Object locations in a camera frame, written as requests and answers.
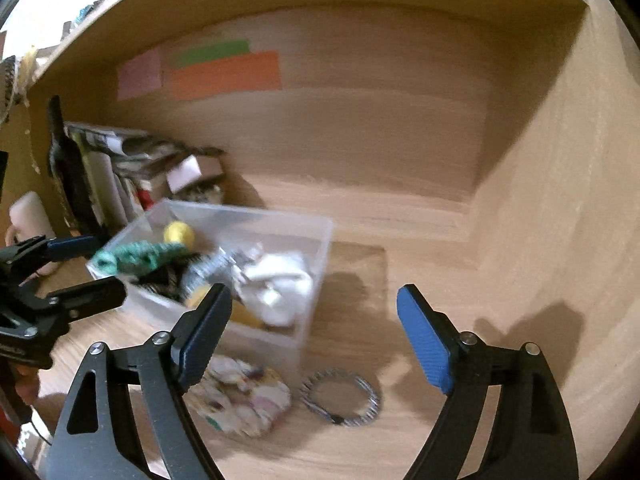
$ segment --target red object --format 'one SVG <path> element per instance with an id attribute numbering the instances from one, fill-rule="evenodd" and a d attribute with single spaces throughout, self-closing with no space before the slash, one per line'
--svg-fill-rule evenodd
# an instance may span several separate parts
<path id="1" fill-rule="evenodd" d="M 6 420 L 2 409 L 0 409 L 0 431 L 2 431 L 9 439 L 9 442 L 15 446 L 18 442 L 18 437 L 20 436 L 20 428 L 16 428 L 12 423 Z"/>
<path id="2" fill-rule="evenodd" d="M 281 90 L 278 53 L 268 50 L 181 68 L 174 72 L 172 86 L 178 101 L 231 92 Z"/>
<path id="3" fill-rule="evenodd" d="M 145 189 L 138 190 L 138 200 L 140 200 L 140 205 L 145 211 L 147 209 L 151 209 L 155 204 L 154 200 L 151 198 L 151 193 Z"/>

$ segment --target pink sticky note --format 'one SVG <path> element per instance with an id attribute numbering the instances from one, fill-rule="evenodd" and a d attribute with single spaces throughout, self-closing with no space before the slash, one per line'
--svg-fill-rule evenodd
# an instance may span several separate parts
<path id="1" fill-rule="evenodd" d="M 118 67 L 118 101 L 162 88 L 160 49 L 153 48 Z"/>

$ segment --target blue gripper pad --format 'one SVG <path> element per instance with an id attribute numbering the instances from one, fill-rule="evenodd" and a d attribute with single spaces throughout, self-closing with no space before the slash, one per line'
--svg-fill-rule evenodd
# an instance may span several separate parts
<path id="1" fill-rule="evenodd" d="M 398 291 L 396 305 L 427 380 L 443 394 L 450 394 L 454 386 L 451 366 L 457 357 L 455 328 L 444 314 L 429 306 L 415 285 L 405 285 Z"/>

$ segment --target plastic storage bin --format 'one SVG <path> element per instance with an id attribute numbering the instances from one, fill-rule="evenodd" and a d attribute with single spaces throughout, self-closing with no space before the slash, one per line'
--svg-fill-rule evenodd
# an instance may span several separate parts
<path id="1" fill-rule="evenodd" d="M 113 237 L 105 248 L 148 240 L 161 242 L 164 228 L 174 220 L 189 224 L 196 233 L 196 250 L 248 250 L 260 242 L 266 252 L 300 251 L 304 254 L 314 287 L 308 304 L 289 334 L 267 332 L 232 321 L 216 352 L 268 365 L 289 382 L 300 373 L 300 357 L 306 344 L 318 292 L 324 278 L 333 222 L 328 218 L 253 208 L 217 206 L 163 200 Z M 87 268 L 95 279 L 104 276 Z M 176 301 L 156 296 L 126 283 L 127 299 L 120 309 L 148 322 L 157 330 L 171 330 L 187 309 Z"/>

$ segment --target paper note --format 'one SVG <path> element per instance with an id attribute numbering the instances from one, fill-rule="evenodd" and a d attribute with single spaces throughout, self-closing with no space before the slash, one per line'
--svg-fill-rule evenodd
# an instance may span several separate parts
<path id="1" fill-rule="evenodd" d="M 224 59 L 225 57 L 249 54 L 249 42 L 247 40 L 224 41 L 213 45 L 200 46 L 181 52 L 175 57 L 175 67 L 185 68 L 196 63 L 205 63 Z"/>
<path id="2" fill-rule="evenodd" d="M 153 48 L 118 67 L 118 101 L 162 88 L 160 49 Z"/>
<path id="3" fill-rule="evenodd" d="M 93 181 L 92 187 L 106 217 L 107 225 L 111 228 L 121 228 L 127 225 L 127 216 L 116 186 L 117 177 L 111 169 L 109 155 L 88 152 L 87 161 L 93 177 L 91 179 Z"/>
<path id="4" fill-rule="evenodd" d="M 231 92 L 281 90 L 278 53 L 257 52 L 181 68 L 173 74 L 172 87 L 178 101 Z"/>

